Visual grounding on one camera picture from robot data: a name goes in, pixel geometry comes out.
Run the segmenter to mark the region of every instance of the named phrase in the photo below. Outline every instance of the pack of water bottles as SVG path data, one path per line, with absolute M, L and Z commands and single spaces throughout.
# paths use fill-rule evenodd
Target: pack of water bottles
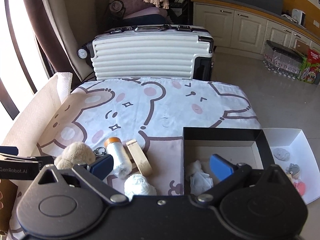
M 299 77 L 303 58 L 292 49 L 266 41 L 264 58 L 263 62 L 268 70 L 292 79 Z

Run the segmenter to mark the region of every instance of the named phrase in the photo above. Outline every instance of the kitchen cabinet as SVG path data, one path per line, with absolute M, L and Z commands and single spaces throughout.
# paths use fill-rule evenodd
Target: kitchen cabinet
M 260 54 L 266 27 L 267 19 L 235 10 L 230 47 Z
M 318 43 L 315 43 L 314 41 L 311 41 L 310 49 L 313 49 L 320 53 L 320 45 Z
M 215 46 L 230 47 L 234 13 L 223 7 L 196 4 L 194 25 L 208 30 Z
M 264 35 L 261 54 L 264 52 L 266 41 L 273 41 L 285 47 L 289 47 L 292 30 L 273 21 L 267 22 L 266 33 Z
M 289 47 L 296 48 L 297 41 L 301 41 L 301 42 L 307 44 L 308 46 L 311 45 L 311 40 L 309 38 L 307 38 L 306 36 L 303 36 L 300 33 L 297 33 L 296 31 L 292 31 L 291 41 L 290 41 Z

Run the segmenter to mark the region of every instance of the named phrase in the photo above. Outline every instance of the metal ring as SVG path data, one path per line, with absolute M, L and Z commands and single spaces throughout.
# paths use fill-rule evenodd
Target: metal ring
M 98 147 L 93 152 L 97 157 L 107 154 L 105 147 Z

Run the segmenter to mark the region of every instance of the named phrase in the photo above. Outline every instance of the wooden countertop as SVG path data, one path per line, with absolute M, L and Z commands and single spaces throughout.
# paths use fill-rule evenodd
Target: wooden countertop
M 261 9 L 259 7 L 249 5 L 246 3 L 234 1 L 234 0 L 191 0 L 192 2 L 199 2 L 199 3 L 207 3 L 207 4 L 214 4 L 220 6 L 226 6 L 237 10 L 247 11 L 253 14 L 257 14 L 261 17 L 269 19 L 270 21 L 274 21 L 280 23 L 282 25 L 287 26 L 288 28 L 300 32 L 301 34 L 305 35 L 309 39 L 313 40 L 314 42 L 320 45 L 320 38 L 314 35 L 312 32 L 308 31 L 307 29 L 301 27 L 300 25 L 288 20 L 287 18 L 277 15 L 275 13 L 269 12 L 267 10 Z

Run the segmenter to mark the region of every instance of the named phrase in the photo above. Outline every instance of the blue gripper pad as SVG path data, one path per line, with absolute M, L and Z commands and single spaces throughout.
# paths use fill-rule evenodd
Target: blue gripper pad
M 113 170 L 113 157 L 110 154 L 99 157 L 94 163 L 87 166 L 87 170 L 103 180 Z
M 0 146 L 0 153 L 18 156 L 19 150 L 15 146 Z
M 226 179 L 237 169 L 236 165 L 233 165 L 217 154 L 213 154 L 210 157 L 209 165 L 212 173 L 219 181 Z

